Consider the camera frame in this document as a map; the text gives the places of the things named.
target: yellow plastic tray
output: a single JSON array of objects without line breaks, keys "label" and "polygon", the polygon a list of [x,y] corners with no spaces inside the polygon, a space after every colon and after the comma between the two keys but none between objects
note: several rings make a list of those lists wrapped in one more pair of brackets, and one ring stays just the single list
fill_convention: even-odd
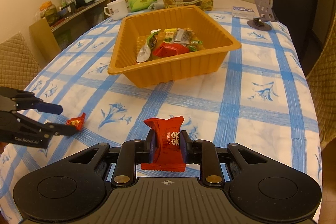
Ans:
[{"label": "yellow plastic tray", "polygon": [[[164,29],[191,29],[203,42],[205,50],[157,58],[137,64],[137,54],[151,30],[161,29],[157,47],[164,39]],[[228,31],[197,6],[157,10],[122,20],[115,42],[108,74],[123,73],[137,87],[179,80],[218,70],[228,51],[241,47]]]}]

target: chair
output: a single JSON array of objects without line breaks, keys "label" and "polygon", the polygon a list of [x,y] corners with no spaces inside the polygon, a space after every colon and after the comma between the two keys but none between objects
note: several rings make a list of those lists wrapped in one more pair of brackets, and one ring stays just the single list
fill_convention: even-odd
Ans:
[{"label": "chair", "polygon": [[0,43],[0,86],[23,90],[40,70],[20,32]]},{"label": "chair", "polygon": [[324,149],[336,138],[336,15],[307,82],[319,123],[321,149]]}]

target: tablecloth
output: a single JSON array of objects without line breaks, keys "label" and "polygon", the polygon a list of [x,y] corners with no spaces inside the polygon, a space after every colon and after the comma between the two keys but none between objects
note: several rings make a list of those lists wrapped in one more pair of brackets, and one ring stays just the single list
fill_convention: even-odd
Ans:
[{"label": "tablecloth", "polygon": [[[35,77],[26,90],[62,105],[64,111],[53,115],[29,110],[25,115],[39,122],[65,123],[85,112],[86,121],[81,133],[54,136],[47,149],[7,145],[0,157],[0,210],[9,224],[21,220],[12,198],[21,177],[99,142],[120,146],[126,140],[144,139],[149,128],[143,120],[150,117],[182,115],[181,129],[191,139],[213,141],[220,147],[240,143],[307,173],[322,185],[315,109],[287,27],[272,22],[270,32],[258,31],[230,12],[208,15],[242,43],[215,73],[144,89],[124,75],[108,75],[120,27],[120,21],[108,19]],[[199,175],[197,165],[188,165],[184,173],[139,168],[139,176]]]}]

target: white mug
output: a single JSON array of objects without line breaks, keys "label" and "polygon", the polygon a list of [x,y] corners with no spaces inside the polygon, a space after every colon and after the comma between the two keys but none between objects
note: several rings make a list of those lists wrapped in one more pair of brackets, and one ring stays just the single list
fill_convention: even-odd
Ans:
[{"label": "white mug", "polygon": [[125,0],[115,0],[104,7],[104,13],[110,16],[113,20],[119,20],[128,15],[127,5]]}]

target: red snack package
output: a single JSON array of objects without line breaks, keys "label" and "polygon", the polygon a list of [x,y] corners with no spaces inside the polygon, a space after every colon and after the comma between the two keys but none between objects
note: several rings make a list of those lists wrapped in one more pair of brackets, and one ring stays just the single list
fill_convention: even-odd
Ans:
[{"label": "red snack package", "polygon": [[153,51],[153,54],[158,57],[169,57],[188,52],[190,52],[189,49],[179,43],[162,42],[161,45]]},{"label": "red snack package", "polygon": [[85,113],[83,112],[81,116],[67,120],[67,124],[75,126],[77,130],[81,130],[83,128],[84,120],[85,120]]},{"label": "red snack package", "polygon": [[142,170],[184,172],[185,163],[180,150],[180,127],[182,116],[168,120],[151,118],[144,123],[156,132],[156,149],[151,164],[141,164]]}]

